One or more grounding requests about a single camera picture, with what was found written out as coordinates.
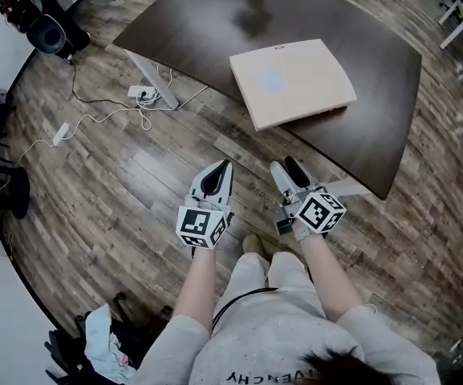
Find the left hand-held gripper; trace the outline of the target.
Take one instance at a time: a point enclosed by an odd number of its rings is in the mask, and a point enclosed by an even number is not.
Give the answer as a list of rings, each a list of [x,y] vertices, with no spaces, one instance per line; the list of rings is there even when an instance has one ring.
[[[182,243],[200,249],[217,246],[234,217],[228,205],[233,172],[229,160],[219,160],[193,178],[191,195],[178,209],[176,234]]]

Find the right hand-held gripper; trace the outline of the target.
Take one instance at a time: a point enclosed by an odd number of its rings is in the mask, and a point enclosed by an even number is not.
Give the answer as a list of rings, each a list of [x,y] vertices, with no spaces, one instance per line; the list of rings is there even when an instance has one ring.
[[[278,162],[270,163],[270,174],[284,200],[275,215],[275,226],[280,235],[293,231],[300,220],[311,232],[330,232],[346,213],[346,208],[328,192],[322,190],[294,192],[295,185],[307,188],[309,176],[292,156],[285,158],[286,169]]]

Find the person's left forearm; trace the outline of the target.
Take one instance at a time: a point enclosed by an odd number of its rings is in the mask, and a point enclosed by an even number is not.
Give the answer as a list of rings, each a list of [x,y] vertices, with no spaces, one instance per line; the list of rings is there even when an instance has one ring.
[[[196,248],[174,307],[173,317],[185,316],[212,331],[216,303],[216,251]]]

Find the person's right forearm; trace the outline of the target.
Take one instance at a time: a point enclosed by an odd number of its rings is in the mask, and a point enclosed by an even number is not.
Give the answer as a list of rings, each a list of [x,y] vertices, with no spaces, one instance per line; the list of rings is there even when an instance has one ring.
[[[362,299],[326,241],[312,234],[299,242],[325,315],[337,322]]]

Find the person's right hand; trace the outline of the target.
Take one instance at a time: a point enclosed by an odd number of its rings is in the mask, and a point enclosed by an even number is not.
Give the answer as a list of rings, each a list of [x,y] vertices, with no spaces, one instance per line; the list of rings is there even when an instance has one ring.
[[[302,223],[299,219],[296,219],[292,224],[294,238],[297,242],[301,242],[312,235],[312,231],[307,225]]]

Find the person's left shoe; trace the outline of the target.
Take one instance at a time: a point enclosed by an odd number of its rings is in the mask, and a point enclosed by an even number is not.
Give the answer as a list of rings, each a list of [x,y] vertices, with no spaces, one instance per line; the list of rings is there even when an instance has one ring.
[[[261,239],[256,234],[246,236],[242,242],[243,253],[256,253],[261,257],[265,257],[264,245]]]

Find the person's light trousers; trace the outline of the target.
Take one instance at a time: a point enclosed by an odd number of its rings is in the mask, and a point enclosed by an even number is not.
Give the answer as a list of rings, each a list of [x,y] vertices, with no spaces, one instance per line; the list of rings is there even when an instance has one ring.
[[[277,288],[275,294],[290,292],[309,297],[311,302],[320,306],[304,264],[294,254],[277,252],[268,262],[258,253],[244,253],[238,259],[228,285],[217,301],[214,314],[239,295],[266,287]]]

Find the white power strip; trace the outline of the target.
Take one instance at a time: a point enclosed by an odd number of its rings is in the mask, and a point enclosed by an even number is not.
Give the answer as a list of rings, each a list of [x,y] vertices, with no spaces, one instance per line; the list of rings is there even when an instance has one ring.
[[[138,101],[153,99],[156,95],[156,89],[152,86],[132,85],[128,89],[128,97]]]
[[[53,146],[57,147],[66,137],[67,133],[69,132],[70,125],[68,123],[63,123],[59,130],[55,133],[53,137]]]

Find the black office chair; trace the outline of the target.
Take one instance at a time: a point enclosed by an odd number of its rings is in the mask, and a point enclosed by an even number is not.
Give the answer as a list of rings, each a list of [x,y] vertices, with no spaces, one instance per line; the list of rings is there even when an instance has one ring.
[[[124,353],[130,358],[131,366],[137,368],[166,326],[172,316],[173,308],[164,306],[160,312],[148,320],[147,324],[137,326],[122,307],[122,302],[125,300],[126,294],[123,292],[119,292],[112,299],[110,309],[115,310],[119,317],[111,319],[110,332],[116,335],[121,346],[124,347]],[[79,332],[79,336],[76,338],[71,337],[64,330],[49,332],[49,340],[44,343],[44,346],[50,352],[51,359],[56,366],[65,372],[65,375],[58,376],[45,370],[46,375],[55,385],[117,385],[96,373],[84,355],[86,345],[85,322],[88,315],[89,313],[75,316],[75,326]]]

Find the person's grey t-shirt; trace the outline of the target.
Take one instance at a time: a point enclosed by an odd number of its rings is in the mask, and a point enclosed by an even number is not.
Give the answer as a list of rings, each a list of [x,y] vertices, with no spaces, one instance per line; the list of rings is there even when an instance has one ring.
[[[251,294],[224,313],[214,334],[174,316],[129,385],[284,385],[315,378],[304,355],[331,351],[350,353],[396,385],[440,385],[434,361],[370,308],[329,322],[315,300],[293,290]]]

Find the light blue cloth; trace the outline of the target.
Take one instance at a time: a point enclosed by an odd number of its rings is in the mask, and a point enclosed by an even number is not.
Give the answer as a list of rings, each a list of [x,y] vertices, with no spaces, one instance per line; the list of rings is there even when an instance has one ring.
[[[86,317],[84,354],[97,374],[117,385],[128,385],[136,369],[120,349],[121,342],[111,332],[111,326],[112,317],[107,303]]]

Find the white curved counter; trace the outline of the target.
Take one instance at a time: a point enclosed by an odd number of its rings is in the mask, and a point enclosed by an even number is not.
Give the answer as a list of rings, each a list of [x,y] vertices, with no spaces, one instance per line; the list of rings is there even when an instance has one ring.
[[[44,346],[55,327],[23,285],[0,241],[0,385],[56,385],[64,372]]]

